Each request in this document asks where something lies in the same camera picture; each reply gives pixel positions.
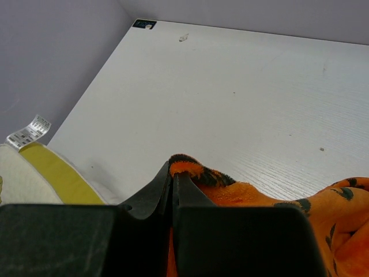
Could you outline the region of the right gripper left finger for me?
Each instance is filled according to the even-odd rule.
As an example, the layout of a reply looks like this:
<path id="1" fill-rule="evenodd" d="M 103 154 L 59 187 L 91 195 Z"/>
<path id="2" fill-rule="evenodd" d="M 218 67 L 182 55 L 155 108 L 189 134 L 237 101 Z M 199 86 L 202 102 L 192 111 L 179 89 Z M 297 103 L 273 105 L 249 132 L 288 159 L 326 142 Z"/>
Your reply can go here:
<path id="1" fill-rule="evenodd" d="M 166 276 L 171 177 L 115 205 L 7 204 L 2 276 Z"/>

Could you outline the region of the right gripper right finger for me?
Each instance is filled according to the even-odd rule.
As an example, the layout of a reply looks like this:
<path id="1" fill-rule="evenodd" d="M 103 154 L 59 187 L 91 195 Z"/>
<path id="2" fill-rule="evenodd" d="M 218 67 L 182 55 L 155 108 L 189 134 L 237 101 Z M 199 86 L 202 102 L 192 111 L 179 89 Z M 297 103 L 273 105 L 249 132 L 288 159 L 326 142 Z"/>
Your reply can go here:
<path id="1" fill-rule="evenodd" d="M 179 276 L 325 276 L 312 228 L 294 207 L 219 207 L 185 174 L 173 180 Z"/>

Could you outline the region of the cream contoured pillow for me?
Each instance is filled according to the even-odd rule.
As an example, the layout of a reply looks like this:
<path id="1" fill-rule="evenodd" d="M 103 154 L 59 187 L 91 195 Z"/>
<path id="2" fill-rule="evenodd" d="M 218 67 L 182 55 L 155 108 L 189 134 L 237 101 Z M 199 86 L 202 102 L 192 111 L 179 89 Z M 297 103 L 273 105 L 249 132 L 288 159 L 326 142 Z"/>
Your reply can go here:
<path id="1" fill-rule="evenodd" d="M 1 142 L 1 205 L 121 203 L 107 186 L 39 142 L 50 128 L 50 122 L 36 115 Z"/>

